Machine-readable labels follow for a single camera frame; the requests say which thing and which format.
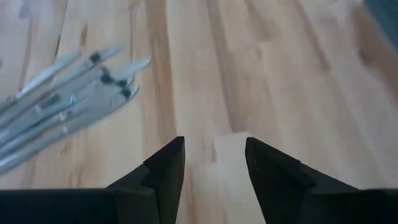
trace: knife blade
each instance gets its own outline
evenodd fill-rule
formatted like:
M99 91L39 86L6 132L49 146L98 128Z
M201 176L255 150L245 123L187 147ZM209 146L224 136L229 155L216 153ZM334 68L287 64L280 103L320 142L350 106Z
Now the knife blade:
M0 112L6 110L8 107L12 106L26 94L35 90L38 86L43 84L49 78L56 75L58 72L63 70L65 67L72 64L80 56L80 52L75 52L69 55L65 55L56 60L51 66L44 69L40 74L36 75L27 85L25 85L21 91L9 96L3 102L0 103Z
M110 73L107 67L101 67L99 68L100 72L97 72L94 77L86 78L87 75L84 75L80 77L78 81L75 80L74 82L71 82L69 83L69 85L65 86L65 88L58 89L57 92L50 99L36 106L35 111L39 113L41 110L44 110L46 107L58 103L59 101L62 100L62 98L65 97L70 98L71 93L83 89L92 80L97 79L99 77L100 80L97 81L97 88L99 88L98 85L101 85L101 82L102 84L107 84L107 83L116 83L117 82L116 80L130 79L131 75L134 75L135 73L146 68L150 64L150 61L151 61L150 57L139 60L133 60L129 65L126 65L122 69Z

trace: pile of knives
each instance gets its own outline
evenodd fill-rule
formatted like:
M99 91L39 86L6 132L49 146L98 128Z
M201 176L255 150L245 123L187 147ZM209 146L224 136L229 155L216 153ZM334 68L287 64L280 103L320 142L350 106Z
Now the pile of knives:
M134 76L150 64L150 58L134 60L116 71L100 65L122 49L99 50L55 77L80 53L60 57L21 91L0 101L0 174L104 118L136 95Z

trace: wooden floor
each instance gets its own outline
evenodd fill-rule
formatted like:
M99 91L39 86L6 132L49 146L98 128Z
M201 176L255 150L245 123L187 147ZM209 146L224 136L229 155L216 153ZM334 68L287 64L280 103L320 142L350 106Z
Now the wooden floor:
M152 56L137 98L0 188L104 187L179 135L178 223L264 223L247 136L355 187L398 187L398 60L360 0L0 0L0 96L115 43L111 67Z

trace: wood grain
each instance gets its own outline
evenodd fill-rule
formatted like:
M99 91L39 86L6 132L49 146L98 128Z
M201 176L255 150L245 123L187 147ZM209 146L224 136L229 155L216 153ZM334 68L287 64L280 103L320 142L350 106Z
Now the wood grain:
M178 223L264 223L248 136L355 187L398 187L398 61L360 0L0 0L0 96L115 43L110 67L152 56L138 96L1 189L104 187L178 135Z

